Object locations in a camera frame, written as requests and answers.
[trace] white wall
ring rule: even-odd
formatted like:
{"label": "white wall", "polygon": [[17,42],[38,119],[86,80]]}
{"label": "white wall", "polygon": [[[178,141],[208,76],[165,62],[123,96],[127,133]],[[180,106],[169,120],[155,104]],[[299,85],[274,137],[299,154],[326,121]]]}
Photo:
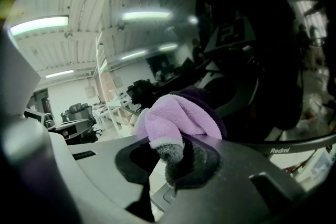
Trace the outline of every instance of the white wall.
{"label": "white wall", "polygon": [[188,46],[188,44],[183,44],[179,46],[175,50],[174,54],[175,54],[177,66],[180,66],[181,64],[183,64],[185,59],[188,57],[193,61],[192,50],[190,49],[190,46]]}
{"label": "white wall", "polygon": [[[88,86],[94,87],[95,95],[92,98],[86,97],[85,87]],[[99,103],[94,79],[75,80],[51,86],[48,88],[48,95],[51,110],[57,123],[62,122],[61,113],[68,110],[73,104],[87,103],[93,105]]]}
{"label": "white wall", "polygon": [[151,68],[149,67],[146,60],[140,60],[131,63],[127,66],[114,70],[112,72],[112,77],[120,77],[123,85],[117,88],[118,93],[126,93],[127,87],[133,85],[133,82],[137,80],[147,80],[150,79],[151,82],[155,82],[154,75]]}
{"label": "white wall", "polygon": [[95,77],[95,82],[97,87],[97,95],[99,96],[101,102],[105,102],[105,97],[101,88],[100,78],[98,74]]}

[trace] ceiling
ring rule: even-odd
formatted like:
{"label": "ceiling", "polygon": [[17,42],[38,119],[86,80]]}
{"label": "ceiling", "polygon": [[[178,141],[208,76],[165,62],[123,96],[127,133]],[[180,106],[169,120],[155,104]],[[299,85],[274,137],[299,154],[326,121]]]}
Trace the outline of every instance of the ceiling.
{"label": "ceiling", "polygon": [[[195,12],[195,1],[17,0],[7,25],[46,16],[69,16],[67,27],[45,28],[15,36],[19,50],[41,75],[38,88],[42,89],[63,81],[92,77],[96,70],[95,43],[101,31],[100,42],[110,62],[127,51],[190,38],[197,30],[187,21]],[[169,21],[150,23],[125,24],[121,20],[122,13],[140,9],[166,9],[173,17]],[[69,69],[75,71],[74,76],[45,79],[47,74]]]}

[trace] computer monitor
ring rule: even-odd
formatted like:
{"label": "computer monitor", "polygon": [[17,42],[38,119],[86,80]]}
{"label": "computer monitor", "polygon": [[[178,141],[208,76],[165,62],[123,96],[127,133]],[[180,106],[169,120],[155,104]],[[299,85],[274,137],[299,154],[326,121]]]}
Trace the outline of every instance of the computer monitor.
{"label": "computer monitor", "polygon": [[23,115],[26,118],[35,119],[35,120],[39,121],[42,124],[44,122],[44,113],[37,112],[37,111],[31,110],[31,109],[25,109],[25,112],[23,113]]}

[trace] purple cloth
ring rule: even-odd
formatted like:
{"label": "purple cloth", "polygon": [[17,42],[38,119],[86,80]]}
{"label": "purple cloth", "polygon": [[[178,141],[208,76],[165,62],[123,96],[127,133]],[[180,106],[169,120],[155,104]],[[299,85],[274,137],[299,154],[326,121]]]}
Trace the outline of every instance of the purple cloth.
{"label": "purple cloth", "polygon": [[214,110],[218,107],[218,104],[216,104],[216,100],[213,98],[213,95],[210,91],[199,89],[195,86],[188,86],[181,91],[173,91],[170,94],[184,97],[185,99],[188,99],[202,108],[216,122],[222,137],[227,137],[225,124],[221,117],[219,117]]}
{"label": "purple cloth", "polygon": [[181,132],[222,139],[216,122],[204,109],[184,97],[172,94],[159,98],[153,107],[142,111],[133,130],[134,135],[148,136],[152,148],[164,145],[184,148]]}

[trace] fluorescent light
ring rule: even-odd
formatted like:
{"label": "fluorescent light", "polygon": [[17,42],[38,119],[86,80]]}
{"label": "fluorescent light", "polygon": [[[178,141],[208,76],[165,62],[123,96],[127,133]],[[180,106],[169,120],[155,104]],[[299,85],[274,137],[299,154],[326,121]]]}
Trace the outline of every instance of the fluorescent light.
{"label": "fluorescent light", "polygon": [[173,50],[177,48],[177,44],[172,44],[172,45],[163,45],[159,48],[159,50]]}
{"label": "fluorescent light", "polygon": [[147,52],[146,50],[139,51],[139,52],[137,52],[135,54],[130,54],[130,55],[127,55],[125,57],[122,57],[121,60],[129,59],[129,58],[132,58],[132,57],[135,57],[135,56],[140,56],[140,55],[145,54],[146,52]]}
{"label": "fluorescent light", "polygon": [[170,12],[127,12],[122,15],[123,20],[139,19],[168,19]]}
{"label": "fluorescent light", "polygon": [[13,36],[16,36],[24,32],[36,29],[55,27],[55,26],[67,26],[68,24],[69,24],[68,16],[48,17],[14,25],[11,28],[9,28],[9,31]]}
{"label": "fluorescent light", "polygon": [[190,16],[190,17],[188,18],[188,21],[189,21],[189,23],[191,23],[191,24],[193,24],[193,25],[197,25],[197,24],[198,24],[198,19],[197,19],[197,17],[195,17],[195,16]]}
{"label": "fluorescent light", "polygon": [[55,76],[69,74],[69,73],[73,73],[73,72],[74,72],[73,70],[63,71],[63,72],[60,72],[60,73],[46,75],[46,78],[52,78],[52,77],[55,77]]}

